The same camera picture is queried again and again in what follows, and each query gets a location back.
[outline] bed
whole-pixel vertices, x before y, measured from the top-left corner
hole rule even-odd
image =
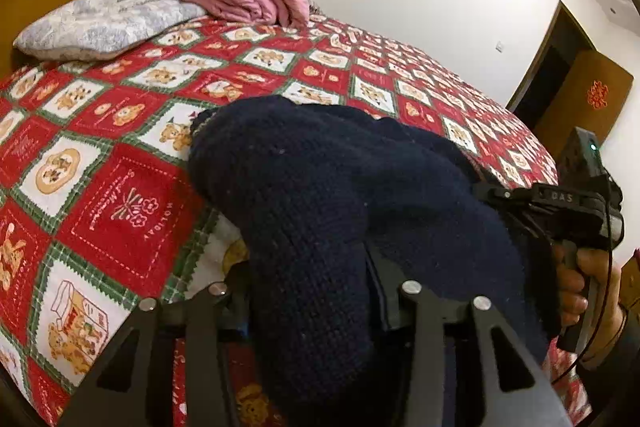
[[[238,229],[184,171],[204,108],[268,94],[350,105],[448,137],[505,186],[557,182],[553,159],[510,112],[423,51],[322,14],[305,30],[204,16],[108,62],[11,72],[23,58],[11,50],[16,33],[68,1],[0,0],[0,361],[11,385],[0,403],[15,415],[28,402],[39,416],[20,425],[56,424],[140,298],[189,298],[247,258]],[[283,425],[251,350],[227,354],[240,422]],[[551,349],[547,369],[569,361]],[[582,418],[576,378],[559,392]],[[185,424],[178,343],[174,425]]]

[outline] black cable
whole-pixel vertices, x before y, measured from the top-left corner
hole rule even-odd
[[[529,221],[529,222],[531,223],[531,225],[536,229],[536,231],[540,234],[540,236],[548,242],[549,246],[551,246],[551,244],[552,244],[551,238],[550,238],[550,237],[548,236],[548,234],[545,232],[545,229],[543,229],[543,228],[542,228],[542,227],[541,227],[541,226],[536,222],[536,220],[535,220],[535,219],[533,219],[533,217],[531,217],[531,216],[529,215],[529,213],[528,213],[528,212],[523,212],[523,213],[522,213],[522,215],[523,215],[524,217],[526,217],[526,218],[527,218],[527,221]]]
[[[631,311],[631,308],[633,308],[636,304],[638,304],[638,302],[640,302],[640,297],[638,297],[635,301],[633,301],[631,303],[631,306],[628,306],[629,311]]]
[[[607,349],[607,347],[609,347],[611,344],[615,344],[618,341],[618,339],[620,338],[620,333],[622,333],[622,330],[625,329],[626,321],[628,320],[628,317],[629,317],[629,313],[626,312],[625,315],[622,317],[622,322],[620,322],[620,327],[618,328],[618,331],[616,331],[616,334],[613,335],[611,340],[602,349]],[[589,362],[590,360],[593,360],[598,355],[599,353],[595,353],[594,355],[591,355],[588,359],[583,359],[583,360],[585,362]]]
[[[571,373],[572,370],[574,370],[574,368],[585,357],[585,355],[587,354],[587,351],[593,345],[596,339],[596,336],[600,331],[600,326],[602,325],[602,321],[604,319],[604,315],[607,310],[607,301],[609,301],[611,274],[613,272],[613,240],[611,238],[611,213],[609,211],[609,205],[611,204],[611,182],[610,182],[609,173],[605,170],[604,166],[602,165],[602,159],[600,158],[600,151],[597,149],[596,149],[596,156],[598,158],[598,162],[600,163],[600,168],[602,169],[603,172],[606,172],[607,174],[607,197],[605,198],[605,214],[607,217],[607,236],[609,237],[609,269],[607,270],[607,285],[605,286],[605,290],[604,290],[604,299],[602,300],[602,309],[600,310],[600,316],[598,317],[598,322],[596,323],[596,327],[593,330],[593,334],[591,335],[589,342],[587,342],[587,345],[585,346],[585,348],[582,350],[580,355],[578,355],[578,357],[575,359],[575,362],[572,363],[572,365],[569,366],[569,368],[562,375],[560,375],[553,382],[551,382],[551,385],[555,385],[556,383],[561,381],[564,377],[566,377],[569,373]]]

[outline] dark blue knitted sweater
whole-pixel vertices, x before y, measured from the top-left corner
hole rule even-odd
[[[447,139],[350,107],[268,96],[201,125],[188,169],[250,250],[262,379],[294,425],[386,421],[397,363],[370,326],[366,236],[439,296],[488,296],[538,360],[558,333],[548,248],[532,251],[473,197],[478,177]],[[447,392],[445,425],[454,397]]]

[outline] wrist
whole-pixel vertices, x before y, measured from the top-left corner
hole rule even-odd
[[[603,321],[600,325],[600,331],[598,332],[596,340],[587,353],[585,353],[581,362],[585,369],[596,369],[604,362],[620,339],[625,322],[626,313],[620,305],[617,305],[609,320]]]

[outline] pillow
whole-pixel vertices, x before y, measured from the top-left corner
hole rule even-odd
[[[75,0],[25,28],[14,46],[40,60],[109,60],[205,13],[180,0]]]

